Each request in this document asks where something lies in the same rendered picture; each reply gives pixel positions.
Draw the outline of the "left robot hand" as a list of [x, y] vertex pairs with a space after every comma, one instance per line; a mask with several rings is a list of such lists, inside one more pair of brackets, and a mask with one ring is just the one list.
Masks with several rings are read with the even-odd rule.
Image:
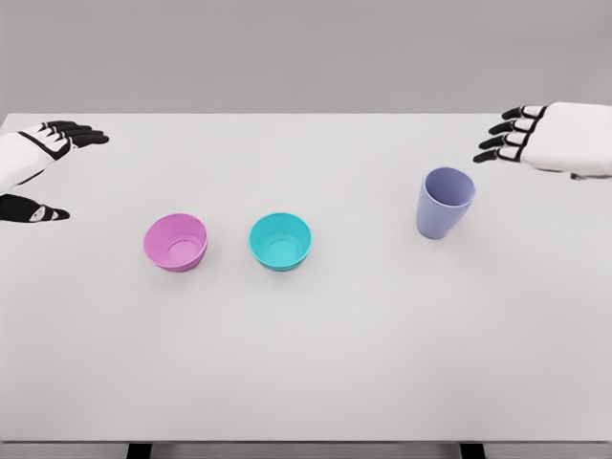
[[63, 221], [70, 213], [11, 193], [68, 153], [109, 142], [101, 130], [72, 120], [45, 121], [0, 135], [0, 221], [21, 224]]

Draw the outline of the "pink bowl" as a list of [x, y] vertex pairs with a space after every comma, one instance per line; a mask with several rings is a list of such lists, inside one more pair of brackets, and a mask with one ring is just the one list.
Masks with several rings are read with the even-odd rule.
[[157, 267], [174, 273], [186, 272], [204, 258], [208, 249], [208, 229], [191, 214], [168, 214], [149, 226], [142, 249]]

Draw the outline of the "lavender cup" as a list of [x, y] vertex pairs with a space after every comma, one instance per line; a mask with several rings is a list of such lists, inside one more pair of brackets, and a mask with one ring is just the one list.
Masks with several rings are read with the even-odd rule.
[[417, 204], [417, 230], [444, 238], [464, 217], [476, 194], [472, 178], [453, 167], [432, 169], [424, 177]]

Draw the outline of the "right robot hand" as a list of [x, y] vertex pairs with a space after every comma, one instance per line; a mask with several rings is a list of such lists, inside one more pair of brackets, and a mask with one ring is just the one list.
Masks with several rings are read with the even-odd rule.
[[557, 101], [502, 113], [473, 157], [501, 161], [575, 181], [612, 180], [612, 105]]

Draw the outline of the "teal bowl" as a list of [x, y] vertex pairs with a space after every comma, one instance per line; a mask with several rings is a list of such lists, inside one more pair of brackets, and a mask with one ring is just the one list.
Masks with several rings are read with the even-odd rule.
[[274, 212], [259, 218], [251, 227], [248, 245], [251, 255], [265, 268], [287, 272], [308, 256], [313, 243], [309, 225], [289, 212]]

